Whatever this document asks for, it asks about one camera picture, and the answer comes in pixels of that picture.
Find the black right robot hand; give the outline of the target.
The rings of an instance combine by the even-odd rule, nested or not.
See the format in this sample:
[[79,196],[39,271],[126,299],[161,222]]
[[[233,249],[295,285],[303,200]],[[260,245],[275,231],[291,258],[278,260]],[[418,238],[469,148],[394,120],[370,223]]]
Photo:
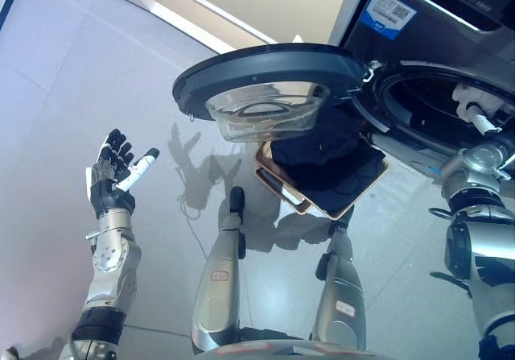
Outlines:
[[460,102],[456,113],[483,136],[513,129],[514,104],[509,102]]

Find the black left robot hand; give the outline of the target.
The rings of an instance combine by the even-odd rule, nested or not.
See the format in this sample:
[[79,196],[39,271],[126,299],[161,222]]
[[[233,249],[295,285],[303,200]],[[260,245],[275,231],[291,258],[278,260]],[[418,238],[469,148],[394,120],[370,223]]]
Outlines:
[[106,135],[97,160],[86,168],[87,197],[96,217],[111,209],[124,209],[129,213],[135,210],[130,189],[153,166],[160,151],[152,147],[135,159],[131,149],[127,137],[115,128]]

